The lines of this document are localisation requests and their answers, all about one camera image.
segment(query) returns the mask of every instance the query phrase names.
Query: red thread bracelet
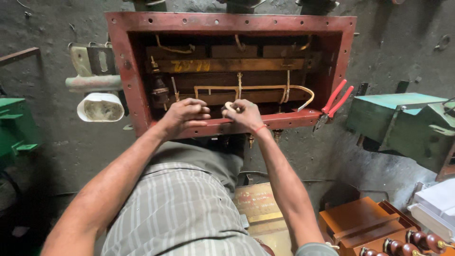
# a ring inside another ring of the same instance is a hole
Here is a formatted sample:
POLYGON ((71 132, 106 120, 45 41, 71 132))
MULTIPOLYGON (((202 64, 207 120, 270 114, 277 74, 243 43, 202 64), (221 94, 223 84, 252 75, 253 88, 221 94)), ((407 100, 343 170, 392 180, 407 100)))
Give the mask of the red thread bracelet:
POLYGON ((258 131, 259 131, 260 129, 264 128, 264 127, 267 127, 267 125, 264 124, 263 126, 257 128, 256 130, 254 130, 254 133, 258 133, 258 131))

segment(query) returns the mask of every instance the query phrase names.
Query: man's arm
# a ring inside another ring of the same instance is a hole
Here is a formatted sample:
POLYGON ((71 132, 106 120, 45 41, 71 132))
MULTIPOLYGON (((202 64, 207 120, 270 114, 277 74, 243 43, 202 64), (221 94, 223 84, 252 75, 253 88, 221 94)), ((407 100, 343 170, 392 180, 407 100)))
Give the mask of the man's arm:
POLYGON ((241 112, 223 110, 223 116, 244 125, 258 140, 273 196, 297 246, 310 242, 324 243, 308 193, 275 143, 270 131, 261 128, 264 123, 257 105, 247 100, 236 100, 231 107, 240 108, 241 112))
POLYGON ((153 153, 190 127, 206 126, 210 110, 201 100, 174 103, 166 115, 95 176, 70 203, 46 239, 42 256, 93 255, 95 240, 125 203, 153 153))

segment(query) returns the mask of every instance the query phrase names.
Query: man's left hand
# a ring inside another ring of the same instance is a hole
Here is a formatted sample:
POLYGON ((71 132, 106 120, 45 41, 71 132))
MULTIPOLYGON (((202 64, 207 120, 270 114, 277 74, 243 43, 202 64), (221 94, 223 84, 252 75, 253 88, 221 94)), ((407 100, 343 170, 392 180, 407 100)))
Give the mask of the man's left hand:
POLYGON ((204 120, 210 119, 209 113, 204 101, 186 98, 172 104, 154 128, 160 129, 165 141, 171 140, 187 128, 207 126, 204 120))

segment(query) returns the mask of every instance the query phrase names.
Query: painted number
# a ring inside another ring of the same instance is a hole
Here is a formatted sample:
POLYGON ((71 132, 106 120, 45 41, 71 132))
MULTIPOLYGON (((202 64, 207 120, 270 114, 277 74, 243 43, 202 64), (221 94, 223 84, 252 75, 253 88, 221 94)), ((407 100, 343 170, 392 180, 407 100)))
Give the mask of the painted number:
POLYGON ((187 72, 187 71, 209 71, 210 61, 196 60, 196 61, 171 61, 174 64, 174 72, 187 72))

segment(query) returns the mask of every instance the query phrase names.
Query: metal pipe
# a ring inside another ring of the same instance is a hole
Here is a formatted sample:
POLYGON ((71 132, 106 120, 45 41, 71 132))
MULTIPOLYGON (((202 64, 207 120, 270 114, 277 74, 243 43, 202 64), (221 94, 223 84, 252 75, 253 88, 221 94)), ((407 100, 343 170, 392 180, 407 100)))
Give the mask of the metal pipe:
POLYGON ((120 75, 94 76, 94 77, 69 77, 65 80, 66 87, 70 92, 106 92, 121 91, 120 75))

